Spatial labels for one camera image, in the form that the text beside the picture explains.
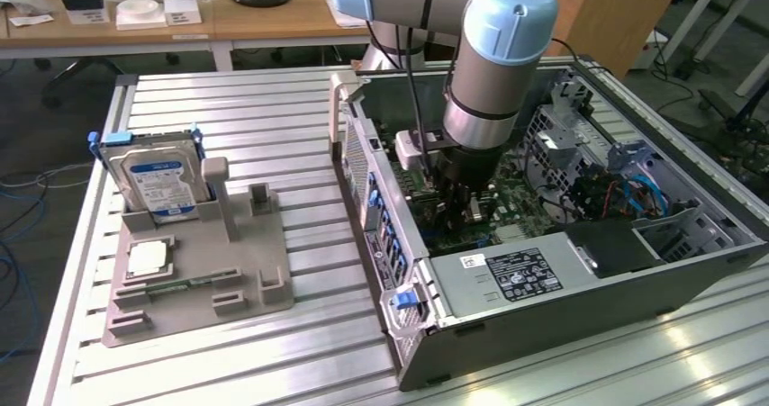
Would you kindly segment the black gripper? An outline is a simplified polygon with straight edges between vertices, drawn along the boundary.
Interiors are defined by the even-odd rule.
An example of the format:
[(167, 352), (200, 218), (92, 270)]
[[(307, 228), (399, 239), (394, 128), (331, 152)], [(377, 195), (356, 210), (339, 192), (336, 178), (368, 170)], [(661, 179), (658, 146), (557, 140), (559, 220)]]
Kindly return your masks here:
[(483, 191), (497, 172), (502, 148), (469, 149), (462, 146), (443, 149), (438, 154), (438, 188), (465, 186), (470, 191)]

